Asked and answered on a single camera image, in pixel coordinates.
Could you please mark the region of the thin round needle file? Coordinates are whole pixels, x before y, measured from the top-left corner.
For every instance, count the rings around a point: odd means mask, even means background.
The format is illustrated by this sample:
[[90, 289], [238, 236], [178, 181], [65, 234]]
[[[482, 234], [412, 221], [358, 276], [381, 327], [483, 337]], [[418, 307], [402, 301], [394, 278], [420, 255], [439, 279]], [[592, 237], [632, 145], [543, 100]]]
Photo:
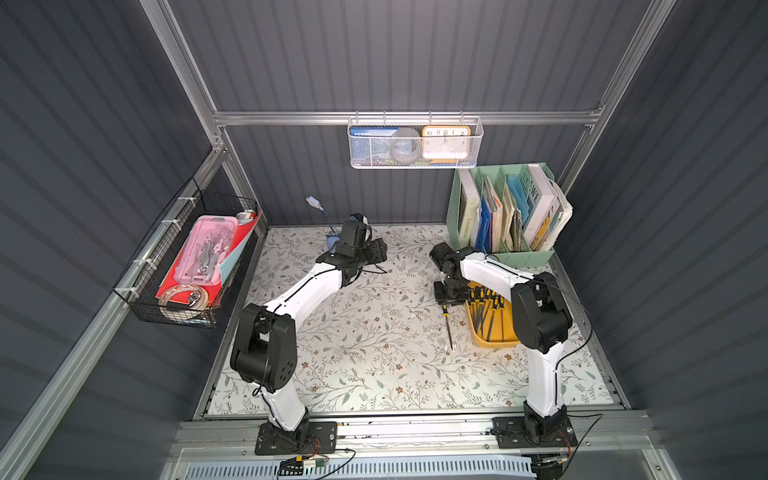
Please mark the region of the thin round needle file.
[[441, 308], [442, 308], [442, 314], [443, 314], [443, 319], [444, 319], [445, 328], [446, 328], [446, 334], [448, 338], [448, 348], [450, 351], [452, 351], [454, 348], [454, 345], [453, 345], [453, 336], [452, 336], [452, 331], [450, 326], [450, 314], [449, 314], [448, 306], [442, 305]]

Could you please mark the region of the yellow plastic storage tray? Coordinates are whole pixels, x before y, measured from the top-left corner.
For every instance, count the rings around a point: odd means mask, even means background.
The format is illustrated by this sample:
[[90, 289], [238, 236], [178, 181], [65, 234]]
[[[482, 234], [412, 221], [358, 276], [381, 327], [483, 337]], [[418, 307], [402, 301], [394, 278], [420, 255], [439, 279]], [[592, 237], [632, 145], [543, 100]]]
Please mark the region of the yellow plastic storage tray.
[[511, 302], [500, 294], [469, 283], [469, 298], [465, 302], [472, 338], [486, 349], [511, 348], [520, 344], [515, 331]]

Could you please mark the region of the black yellow file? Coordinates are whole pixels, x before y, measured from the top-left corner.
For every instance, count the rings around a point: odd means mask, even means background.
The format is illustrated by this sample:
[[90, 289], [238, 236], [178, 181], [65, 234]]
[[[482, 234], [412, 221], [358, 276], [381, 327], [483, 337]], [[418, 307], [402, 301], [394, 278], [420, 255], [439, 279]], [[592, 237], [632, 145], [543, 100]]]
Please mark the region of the black yellow file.
[[478, 286], [474, 288], [473, 322], [474, 322], [475, 333], [478, 335], [481, 334], [482, 325], [484, 323], [484, 313], [485, 313], [485, 305], [486, 305], [485, 293], [486, 293], [486, 288], [483, 286]]
[[489, 310], [488, 310], [488, 324], [486, 325], [485, 339], [487, 341], [491, 340], [495, 317], [498, 313], [498, 310], [503, 307], [503, 298], [500, 297], [498, 294], [493, 294], [491, 300], [492, 302], [490, 303]]

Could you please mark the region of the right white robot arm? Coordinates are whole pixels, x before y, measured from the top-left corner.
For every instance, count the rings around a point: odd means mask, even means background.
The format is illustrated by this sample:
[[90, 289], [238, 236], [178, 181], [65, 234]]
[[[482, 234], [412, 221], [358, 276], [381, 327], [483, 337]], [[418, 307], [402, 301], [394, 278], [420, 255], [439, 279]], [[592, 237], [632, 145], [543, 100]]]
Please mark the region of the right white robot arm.
[[455, 250], [446, 242], [434, 246], [429, 257], [444, 275], [434, 284], [439, 305], [468, 300], [472, 282], [510, 302], [513, 331], [527, 349], [525, 434], [539, 443], [564, 432], [569, 418], [560, 363], [573, 318], [556, 278], [548, 272], [527, 277], [488, 254], [471, 247]]

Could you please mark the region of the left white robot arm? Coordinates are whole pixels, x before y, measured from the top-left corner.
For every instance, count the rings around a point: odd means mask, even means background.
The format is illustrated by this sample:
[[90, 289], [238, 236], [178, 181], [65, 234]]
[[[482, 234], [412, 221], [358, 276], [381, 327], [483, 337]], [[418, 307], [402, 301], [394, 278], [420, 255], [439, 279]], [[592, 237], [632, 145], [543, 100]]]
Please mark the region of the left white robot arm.
[[268, 408], [268, 424], [294, 434], [308, 423], [308, 410], [293, 384], [298, 366], [297, 333], [329, 297], [352, 285], [386, 260], [387, 245], [373, 237], [367, 217], [355, 213], [342, 225], [340, 238], [310, 270], [283, 294], [263, 305], [251, 303], [240, 313], [230, 368], [256, 386]]

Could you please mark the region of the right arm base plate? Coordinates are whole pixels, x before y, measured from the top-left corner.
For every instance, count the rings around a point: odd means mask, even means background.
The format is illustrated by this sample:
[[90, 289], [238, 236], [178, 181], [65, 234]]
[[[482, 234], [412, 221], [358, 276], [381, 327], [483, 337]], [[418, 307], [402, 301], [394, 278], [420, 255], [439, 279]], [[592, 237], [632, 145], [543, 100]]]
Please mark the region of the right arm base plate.
[[501, 449], [575, 448], [579, 443], [568, 418], [548, 422], [534, 416], [495, 417], [490, 435]]

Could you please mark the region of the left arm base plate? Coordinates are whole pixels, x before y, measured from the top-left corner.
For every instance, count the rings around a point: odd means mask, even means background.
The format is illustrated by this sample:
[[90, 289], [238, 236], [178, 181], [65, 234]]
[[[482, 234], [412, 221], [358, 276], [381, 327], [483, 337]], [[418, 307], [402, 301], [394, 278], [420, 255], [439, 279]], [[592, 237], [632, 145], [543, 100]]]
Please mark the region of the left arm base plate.
[[337, 440], [338, 424], [335, 422], [302, 422], [293, 432], [284, 431], [270, 422], [265, 422], [259, 428], [254, 454], [330, 454], [335, 452]]

